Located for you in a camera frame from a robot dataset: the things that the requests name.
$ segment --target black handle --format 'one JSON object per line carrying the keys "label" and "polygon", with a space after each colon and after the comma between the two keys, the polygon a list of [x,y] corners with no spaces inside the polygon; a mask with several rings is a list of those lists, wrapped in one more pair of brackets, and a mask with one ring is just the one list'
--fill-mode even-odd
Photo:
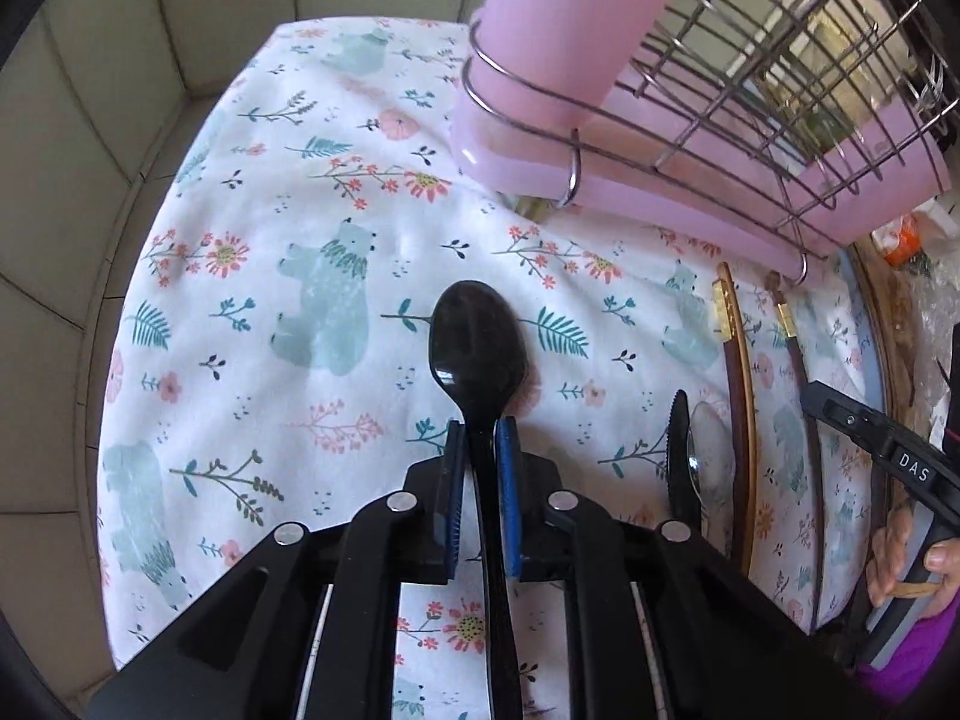
{"label": "black handle", "polygon": [[507,579],[500,538],[500,494],[493,430],[467,428],[467,444],[476,488],[483,555],[483,594],[487,612],[487,688],[493,720],[521,720],[523,696],[517,667],[517,642],[510,620]]}

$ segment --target pink flower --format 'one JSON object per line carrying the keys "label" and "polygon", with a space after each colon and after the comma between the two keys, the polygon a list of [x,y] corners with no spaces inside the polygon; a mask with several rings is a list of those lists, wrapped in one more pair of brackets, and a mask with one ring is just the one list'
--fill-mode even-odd
{"label": "pink flower", "polygon": [[220,547],[220,552],[224,556],[224,565],[227,568],[237,565],[241,557],[243,557],[243,550],[240,549],[240,545],[233,539],[224,543]]}
{"label": "pink flower", "polygon": [[206,255],[206,259],[209,260],[206,269],[210,274],[219,274],[221,278],[227,278],[230,271],[238,271],[240,264],[247,261],[244,255],[250,251],[250,247],[243,244],[235,235],[227,233],[222,239],[217,238],[213,245],[214,250]]}
{"label": "pink flower", "polygon": [[598,409],[603,406],[606,397],[606,389],[600,389],[596,384],[593,384],[593,379],[584,384],[584,403],[590,408]]}
{"label": "pink flower", "polygon": [[760,374],[760,384],[763,385],[763,389],[771,389],[774,386],[774,364],[764,352],[757,355],[757,373]]}
{"label": "pink flower", "polygon": [[380,132],[387,137],[388,141],[405,141],[419,132],[419,123],[416,119],[397,108],[380,111],[376,120],[380,122]]}
{"label": "pink flower", "polygon": [[184,388],[176,382],[176,372],[171,370],[166,376],[160,377],[160,400],[166,403],[176,403],[179,394]]}
{"label": "pink flower", "polygon": [[110,358],[110,370],[107,374],[107,391],[104,393],[104,400],[107,403],[113,403],[123,389],[123,358],[120,356],[120,350],[114,349],[113,356]]}
{"label": "pink flower", "polygon": [[420,197],[426,193],[427,202],[433,202],[437,194],[446,194],[446,188],[450,186],[449,181],[430,175],[427,172],[407,170],[403,176],[409,179],[406,186],[410,187],[410,194],[414,197]]}
{"label": "pink flower", "polygon": [[448,614],[454,622],[443,626],[445,634],[452,634],[448,643],[453,645],[453,649],[458,652],[467,652],[473,647],[477,653],[482,653],[485,645],[487,626],[484,623],[483,615],[479,613],[482,607],[475,601],[469,606],[461,601],[463,610],[452,608]]}
{"label": "pink flower", "polygon": [[507,406],[507,413],[510,413],[510,415],[518,419],[529,416],[536,408],[536,404],[539,403],[539,399],[541,399],[543,384],[544,382],[541,379],[539,368],[531,362],[527,370],[527,378],[523,380],[523,384],[520,385],[520,389],[517,391],[517,394],[514,395],[514,399],[512,399],[510,405]]}

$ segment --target floral tablecloth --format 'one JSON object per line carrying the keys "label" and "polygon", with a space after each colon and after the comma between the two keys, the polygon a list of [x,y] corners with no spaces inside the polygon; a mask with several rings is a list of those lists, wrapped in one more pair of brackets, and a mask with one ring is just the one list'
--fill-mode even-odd
{"label": "floral tablecloth", "polygon": [[[427,368],[427,329],[459,279],[488,282],[520,319],[524,448],[617,517],[666,517],[675,390],[715,415],[698,453],[710,537],[724,545],[728,489],[709,469],[731,455],[712,308],[725,255],[588,208],[534,225],[460,175],[446,134],[466,38],[409,20],[282,25],[186,156],[133,274],[107,383],[99,537],[118,665],[278,523],[347,521],[440,451],[458,413]],[[806,629],[815,535],[797,390],[762,274],[731,266],[760,425],[752,580]],[[811,377],[858,395],[867,341],[838,274],[790,300]],[[868,461],[822,439],[821,622],[853,588],[869,509]],[[395,717],[490,716],[466,495],[456,581],[402,594]],[[512,619],[528,714],[568,717],[563,594],[517,586]]]}

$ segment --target spoon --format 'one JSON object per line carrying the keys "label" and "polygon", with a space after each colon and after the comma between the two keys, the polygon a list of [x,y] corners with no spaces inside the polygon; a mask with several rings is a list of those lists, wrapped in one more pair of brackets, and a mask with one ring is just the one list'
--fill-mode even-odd
{"label": "spoon", "polygon": [[464,415],[476,488],[487,609],[487,673],[493,720],[521,720],[520,669],[500,540],[493,428],[527,373],[520,327],[507,302],[479,281],[458,281],[430,319],[430,372]]}

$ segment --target flower print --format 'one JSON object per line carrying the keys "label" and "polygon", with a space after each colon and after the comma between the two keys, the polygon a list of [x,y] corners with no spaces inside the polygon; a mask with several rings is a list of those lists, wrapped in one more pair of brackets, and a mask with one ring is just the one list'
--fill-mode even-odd
{"label": "flower print", "polygon": [[232,568],[234,565],[237,565],[241,557],[243,557],[243,550],[240,549],[240,545],[233,539],[222,545],[220,552],[224,556],[224,565],[227,568]]}
{"label": "flower print", "polygon": [[604,400],[607,398],[606,389],[599,388],[596,384],[593,384],[593,379],[590,379],[587,384],[584,384],[584,403],[592,408],[600,408],[603,406]]}
{"label": "flower print", "polygon": [[786,602],[786,613],[797,625],[803,622],[803,604],[796,598],[791,598]]}
{"label": "flower print", "polygon": [[104,393],[104,400],[107,403],[113,403],[123,389],[123,358],[120,356],[120,350],[114,349],[113,356],[110,358],[110,370],[107,374],[107,391]]}
{"label": "flower print", "polygon": [[486,643],[484,640],[486,625],[483,616],[479,613],[483,607],[477,601],[473,601],[470,605],[467,605],[466,601],[461,601],[461,604],[462,610],[459,608],[448,610],[453,622],[443,626],[443,632],[452,635],[446,641],[458,652],[467,652],[470,647],[473,647],[477,653],[482,653]]}
{"label": "flower print", "polygon": [[433,202],[437,194],[446,194],[446,188],[450,186],[449,181],[430,175],[427,172],[407,170],[403,176],[409,179],[406,186],[410,187],[410,194],[414,197],[420,197],[426,193],[427,202]]}
{"label": "flower print", "polygon": [[760,384],[763,389],[771,389],[774,386],[774,364],[765,352],[757,355],[757,373],[760,374]]}
{"label": "flower print", "polygon": [[610,260],[605,260],[603,257],[587,252],[584,252],[584,255],[592,260],[589,265],[589,273],[593,278],[599,279],[603,276],[603,280],[609,284],[612,278],[619,278],[622,275],[620,269]]}
{"label": "flower print", "polygon": [[757,536],[760,538],[767,538],[770,536],[770,532],[774,529],[774,508],[765,503],[760,507],[760,511],[757,513]]}
{"label": "flower print", "polygon": [[380,122],[380,132],[387,136],[388,141],[405,141],[419,132],[416,119],[397,108],[380,111],[376,120]]}
{"label": "flower print", "polygon": [[227,278],[230,271],[238,271],[240,263],[247,261],[244,255],[250,251],[250,247],[235,235],[227,233],[224,237],[215,239],[213,245],[214,250],[206,255],[209,260],[206,269],[213,275],[219,272],[221,278]]}
{"label": "flower print", "polygon": [[517,390],[517,394],[510,401],[510,406],[507,406],[507,413],[518,419],[529,416],[541,399],[543,385],[544,382],[541,379],[539,368],[531,362],[527,370],[527,377],[520,385],[520,389]]}
{"label": "flower print", "polygon": [[179,394],[184,388],[176,381],[176,372],[171,370],[166,376],[160,377],[160,400],[166,403],[176,403]]}

